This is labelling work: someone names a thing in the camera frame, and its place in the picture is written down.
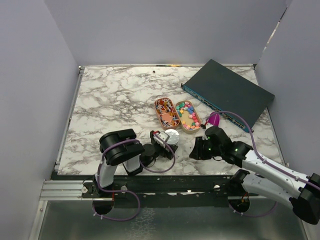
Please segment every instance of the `white wall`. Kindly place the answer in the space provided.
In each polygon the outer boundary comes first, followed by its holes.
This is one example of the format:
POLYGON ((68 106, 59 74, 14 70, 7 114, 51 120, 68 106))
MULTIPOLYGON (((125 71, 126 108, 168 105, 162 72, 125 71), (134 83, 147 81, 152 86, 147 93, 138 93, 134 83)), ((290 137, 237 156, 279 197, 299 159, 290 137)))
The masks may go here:
POLYGON ((81 65, 254 64, 286 0, 45 0, 81 65))
POLYGON ((2 0, 0 33, 0 234, 21 240, 54 166, 79 69, 42 0, 2 0))
POLYGON ((320 174, 319 13, 319 1, 293 0, 256 66, 284 160, 308 175, 320 174))

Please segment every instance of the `table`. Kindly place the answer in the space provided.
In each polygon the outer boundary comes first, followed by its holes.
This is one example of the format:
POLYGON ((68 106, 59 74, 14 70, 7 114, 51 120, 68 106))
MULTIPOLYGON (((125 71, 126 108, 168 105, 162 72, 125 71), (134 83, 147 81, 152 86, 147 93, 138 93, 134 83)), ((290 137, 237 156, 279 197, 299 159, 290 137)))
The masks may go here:
MULTIPOLYGON (((79 87, 76 103, 62 151, 59 175, 93 175, 101 161, 99 138, 108 132, 132 128, 142 144, 150 143, 150 131, 161 130, 153 107, 162 97, 173 103, 191 101, 199 117, 205 119, 212 110, 184 92, 180 85, 188 81, 201 67, 195 66, 88 66, 79 87)), ((253 66, 228 67, 249 81, 258 84, 253 66)), ((250 135, 221 118, 223 128, 233 141, 252 145, 250 135)), ((258 151, 281 163, 280 152, 265 110, 252 128, 258 151)), ((232 175, 239 168, 225 161, 194 160, 189 154, 197 133, 187 134, 181 127, 176 164, 163 175, 232 175)), ((155 171, 169 168, 172 161, 159 157, 155 171)), ((116 175, 126 175, 119 165, 116 175)), ((154 175, 143 170, 140 175, 154 175)))

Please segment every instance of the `marble tabletop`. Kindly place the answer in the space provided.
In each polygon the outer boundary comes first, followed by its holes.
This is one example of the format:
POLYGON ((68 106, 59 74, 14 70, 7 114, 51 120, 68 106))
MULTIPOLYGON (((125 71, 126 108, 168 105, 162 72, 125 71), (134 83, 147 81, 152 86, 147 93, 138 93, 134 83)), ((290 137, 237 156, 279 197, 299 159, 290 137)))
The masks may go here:
MULTIPOLYGON (((237 74, 257 84, 252 66, 228 67, 237 74)), ((108 132, 132 128, 142 144, 150 143, 150 131, 161 130, 153 107, 162 97, 173 103, 191 101, 201 119, 212 110, 184 92, 180 85, 188 81, 200 67, 164 66, 88 66, 84 75, 58 169, 59 175, 93 175, 101 160, 99 138, 108 132)), ((221 118, 219 127, 233 141, 252 145, 250 135, 226 119, 221 118)), ((267 111, 252 128, 257 149, 268 158, 281 163, 267 111)), ((225 161, 194 160, 189 158, 197 133, 187 134, 179 126, 179 148, 176 164, 163 175, 232 175, 239 168, 225 161)), ((159 157, 151 168, 155 171, 169 168, 172 161, 159 157)), ((116 175, 126 175, 119 165, 116 175)), ((140 175, 154 175, 143 170, 140 175)))

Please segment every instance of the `purple object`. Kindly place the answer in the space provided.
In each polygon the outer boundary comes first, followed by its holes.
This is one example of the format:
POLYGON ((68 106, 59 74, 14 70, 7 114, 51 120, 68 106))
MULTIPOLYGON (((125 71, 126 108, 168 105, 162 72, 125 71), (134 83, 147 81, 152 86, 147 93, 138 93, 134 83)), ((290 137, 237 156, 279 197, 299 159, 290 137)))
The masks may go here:
POLYGON ((220 123, 220 116, 219 114, 215 114, 211 117, 209 117, 209 119, 207 120, 208 123, 212 124, 213 126, 219 126, 220 123))

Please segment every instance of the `gray wall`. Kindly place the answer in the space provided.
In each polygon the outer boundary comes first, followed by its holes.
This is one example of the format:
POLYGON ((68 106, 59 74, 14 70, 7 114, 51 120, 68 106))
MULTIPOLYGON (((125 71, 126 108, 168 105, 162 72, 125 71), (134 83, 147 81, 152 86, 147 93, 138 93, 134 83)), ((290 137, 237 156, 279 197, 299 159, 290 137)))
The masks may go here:
POLYGON ((79 69, 42 0, 2 0, 0 33, 0 238, 21 240, 54 166, 79 69))
POLYGON ((286 0, 45 0, 81 65, 254 64, 286 0))
MULTIPOLYGON (((320 174, 320 2, 293 0, 256 67, 286 162, 320 174)), ((317 226, 320 236, 320 224, 317 226)))

